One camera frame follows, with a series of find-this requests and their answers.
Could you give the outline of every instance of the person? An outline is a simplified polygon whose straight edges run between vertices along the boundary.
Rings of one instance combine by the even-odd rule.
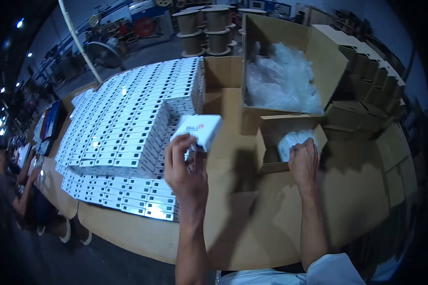
[[[165,180],[179,202],[179,246],[176,284],[203,284],[206,280],[207,254],[204,243],[204,215],[208,199],[208,175],[204,159],[195,154],[194,167],[186,167],[184,153],[196,138],[177,136],[165,150]],[[329,254],[320,207],[316,174],[319,168],[314,140],[290,149],[288,167],[302,201],[301,259],[306,273],[291,274],[272,269],[236,271],[219,280],[219,285],[239,284],[365,284],[346,254]]]
[[[41,194],[34,182],[38,179],[41,166],[35,167],[27,176],[35,151],[31,150],[20,173],[15,176],[9,171],[10,156],[0,147],[0,200],[6,210],[16,213],[16,220],[23,229],[45,231],[68,242],[71,236],[69,220],[57,215],[52,204]]]

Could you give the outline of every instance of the white pipe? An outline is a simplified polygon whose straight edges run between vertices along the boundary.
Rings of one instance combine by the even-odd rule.
[[[74,42],[78,46],[80,53],[83,55],[84,59],[86,60],[87,65],[89,66],[90,70],[93,72],[95,78],[97,78],[97,81],[101,84],[102,80],[100,78],[100,75],[98,74],[95,67],[93,67],[93,64],[90,61],[90,58],[87,56],[86,52],[84,51],[83,46],[79,42],[78,32],[75,30],[67,10],[65,10],[65,5],[63,4],[63,0],[59,0],[59,6],[60,6],[60,10],[62,11],[63,18],[65,19],[65,22],[67,23],[68,29],[70,30],[70,33],[74,39]]]

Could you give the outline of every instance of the concrete floor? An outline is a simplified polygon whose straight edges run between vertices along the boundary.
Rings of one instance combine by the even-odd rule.
[[[239,55],[240,45],[233,54]],[[181,39],[146,47],[127,56],[127,69],[154,62],[181,58]],[[106,79],[119,69],[99,67]],[[57,89],[59,97],[95,81],[90,71]],[[210,271],[206,284],[214,284],[215,271]],[[119,248],[93,235],[88,246],[73,241],[63,244],[59,238],[21,231],[16,223],[4,228],[0,220],[0,283],[19,284],[174,284],[174,265],[159,262]]]

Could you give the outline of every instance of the white sleeve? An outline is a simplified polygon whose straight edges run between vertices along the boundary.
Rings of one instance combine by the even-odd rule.
[[[307,285],[365,285],[347,254],[325,254],[308,268]]]

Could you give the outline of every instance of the stack of white boxes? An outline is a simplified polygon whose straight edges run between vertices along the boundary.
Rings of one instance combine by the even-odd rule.
[[[201,113],[204,94],[203,58],[192,57],[126,71],[75,97],[55,158],[62,189],[82,201],[177,221],[176,197],[163,177],[165,147],[186,117]]]

